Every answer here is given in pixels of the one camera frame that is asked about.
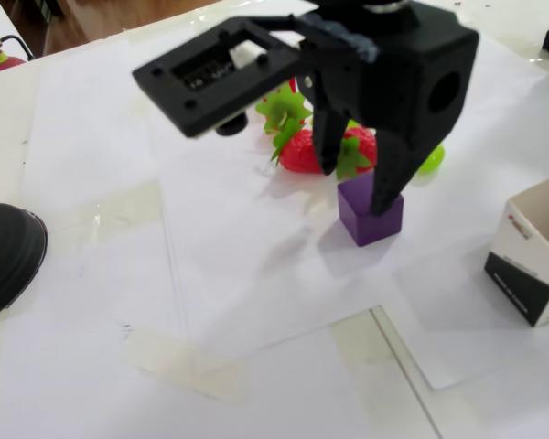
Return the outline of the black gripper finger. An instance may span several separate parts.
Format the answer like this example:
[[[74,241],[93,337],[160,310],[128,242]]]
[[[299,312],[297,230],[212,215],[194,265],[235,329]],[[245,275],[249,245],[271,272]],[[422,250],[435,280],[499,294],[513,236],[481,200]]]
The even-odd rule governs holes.
[[[314,109],[313,146],[324,175],[330,175],[336,169],[347,126],[348,117],[345,114],[323,107]]]
[[[428,157],[428,147],[420,143],[409,143],[400,136],[378,130],[377,164],[374,169],[371,213],[381,216],[413,178]]]

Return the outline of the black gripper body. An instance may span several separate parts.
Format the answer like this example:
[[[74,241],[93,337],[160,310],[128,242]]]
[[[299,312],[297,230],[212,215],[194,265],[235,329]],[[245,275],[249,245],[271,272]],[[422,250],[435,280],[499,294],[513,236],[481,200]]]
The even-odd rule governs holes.
[[[331,106],[365,126],[428,147],[461,114],[479,34],[441,8],[318,8],[307,25],[354,52],[330,62],[321,83]]]

